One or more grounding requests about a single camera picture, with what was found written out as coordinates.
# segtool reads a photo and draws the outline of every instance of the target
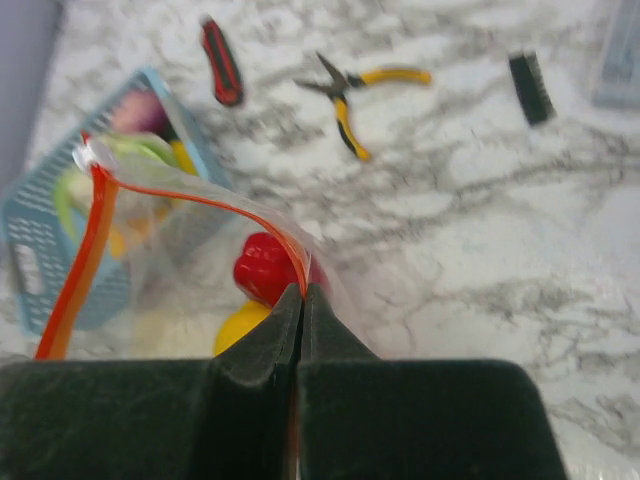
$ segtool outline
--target white marble surface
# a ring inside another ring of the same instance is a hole
[[[608,2],[70,1],[32,158],[133,69],[155,66],[239,190],[336,252],[364,312],[347,323],[377,353],[513,360],[539,385],[573,478],[640,479],[640,116],[585,100],[606,26],[599,3]],[[203,13],[236,52],[241,109],[210,93]],[[538,53],[558,111],[535,132],[507,67],[523,48]],[[345,69],[433,72],[430,88],[350,95],[369,164],[341,143],[326,98],[290,81],[323,75],[316,49]],[[194,275],[203,291],[225,292],[208,305],[220,318],[171,328],[200,339],[180,349],[204,352],[241,297],[228,276],[208,283],[206,264]],[[34,340],[6,301],[0,312],[3,355],[30,354]],[[171,348],[175,331],[157,331],[145,348]]]

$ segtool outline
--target blue basket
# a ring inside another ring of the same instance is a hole
[[[26,332],[41,334],[44,330],[77,250],[77,245],[61,228],[53,207],[51,195],[55,182],[73,163],[71,151],[82,141],[80,132],[105,130],[112,109],[131,90],[155,92],[200,177],[230,188],[193,116],[169,92],[153,69],[138,70],[37,168],[11,185],[0,206],[0,235],[12,260],[16,303]],[[170,214],[158,227],[157,236],[171,260],[180,261],[215,233],[225,213],[199,204],[188,204],[176,210],[179,211]],[[78,230],[84,231],[85,219],[78,216],[74,221]],[[135,255],[145,254],[142,246],[129,254],[132,256],[130,261],[135,261]],[[87,302],[76,320],[76,328],[97,328],[116,315],[129,303],[131,283],[126,265],[105,254]]]

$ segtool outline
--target yellow and black pliers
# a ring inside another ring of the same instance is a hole
[[[320,53],[316,52],[320,62],[327,69],[333,83],[331,85],[319,85],[304,80],[294,80],[296,85],[324,93],[333,102],[336,109],[336,119],[338,120],[338,130],[344,143],[363,162],[371,158],[371,154],[356,139],[349,125],[349,105],[345,97],[345,91],[349,88],[368,87],[379,82],[400,81],[417,82],[428,85],[431,83],[431,74],[416,68],[379,68],[360,75],[343,75]]]

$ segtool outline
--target red utility knife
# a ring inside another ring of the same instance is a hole
[[[234,107],[244,99],[242,78],[227,40],[211,18],[202,20],[202,46],[213,71],[214,96],[225,107]]]

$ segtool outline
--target gray object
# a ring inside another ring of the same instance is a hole
[[[640,107],[640,0],[620,0],[592,87],[596,106]]]
[[[55,0],[0,0],[0,195],[23,171],[62,11]]]

